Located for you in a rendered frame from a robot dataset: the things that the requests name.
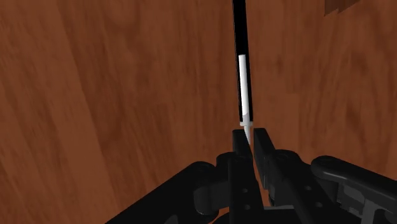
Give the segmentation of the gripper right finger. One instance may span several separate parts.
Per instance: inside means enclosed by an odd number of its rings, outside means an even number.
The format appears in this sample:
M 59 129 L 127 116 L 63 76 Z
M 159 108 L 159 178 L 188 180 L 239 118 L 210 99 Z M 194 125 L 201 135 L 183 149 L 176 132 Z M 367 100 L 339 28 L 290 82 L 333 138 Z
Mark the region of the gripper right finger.
M 254 129 L 253 146 L 269 201 L 289 222 L 397 224 L 397 180 L 328 155 L 307 164 L 275 149 L 264 128 Z

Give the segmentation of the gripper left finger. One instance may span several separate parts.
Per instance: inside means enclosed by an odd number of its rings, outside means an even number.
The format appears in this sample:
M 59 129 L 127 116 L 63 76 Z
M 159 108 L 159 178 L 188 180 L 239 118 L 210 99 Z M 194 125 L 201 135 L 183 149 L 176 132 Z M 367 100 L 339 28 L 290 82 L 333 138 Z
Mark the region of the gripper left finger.
M 188 165 L 105 224 L 209 224 L 226 207 L 219 224 L 256 223 L 263 204 L 244 130 L 233 130 L 232 145 L 215 165 Z

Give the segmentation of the black and white pen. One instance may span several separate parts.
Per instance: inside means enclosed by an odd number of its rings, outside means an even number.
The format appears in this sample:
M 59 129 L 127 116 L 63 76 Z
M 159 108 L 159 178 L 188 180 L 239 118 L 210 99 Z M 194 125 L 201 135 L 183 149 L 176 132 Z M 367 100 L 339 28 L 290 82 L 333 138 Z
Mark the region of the black and white pen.
M 240 126 L 251 143 L 253 126 L 249 43 L 247 33 L 246 0 L 232 0 L 235 61 L 239 95 Z

